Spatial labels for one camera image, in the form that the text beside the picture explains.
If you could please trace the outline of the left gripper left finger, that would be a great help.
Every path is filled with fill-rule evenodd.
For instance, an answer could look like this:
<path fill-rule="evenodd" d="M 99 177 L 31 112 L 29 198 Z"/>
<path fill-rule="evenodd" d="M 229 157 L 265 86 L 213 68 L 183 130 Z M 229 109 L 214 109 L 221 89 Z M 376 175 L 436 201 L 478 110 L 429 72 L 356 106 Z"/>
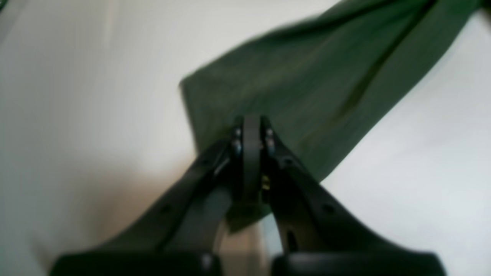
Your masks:
<path fill-rule="evenodd" d="M 223 276 L 214 246 L 235 199 L 241 136 L 234 126 L 136 222 L 96 248 L 61 256 L 51 276 Z"/>

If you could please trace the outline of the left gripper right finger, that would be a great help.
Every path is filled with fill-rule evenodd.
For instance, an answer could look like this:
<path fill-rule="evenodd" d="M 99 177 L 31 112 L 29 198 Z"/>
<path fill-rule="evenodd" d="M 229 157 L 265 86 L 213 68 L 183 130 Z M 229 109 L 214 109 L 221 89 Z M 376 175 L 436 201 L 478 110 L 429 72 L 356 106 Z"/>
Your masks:
<path fill-rule="evenodd" d="M 445 276 L 434 253 L 409 250 L 367 227 L 323 188 L 261 118 L 262 168 L 283 248 L 273 276 Z"/>

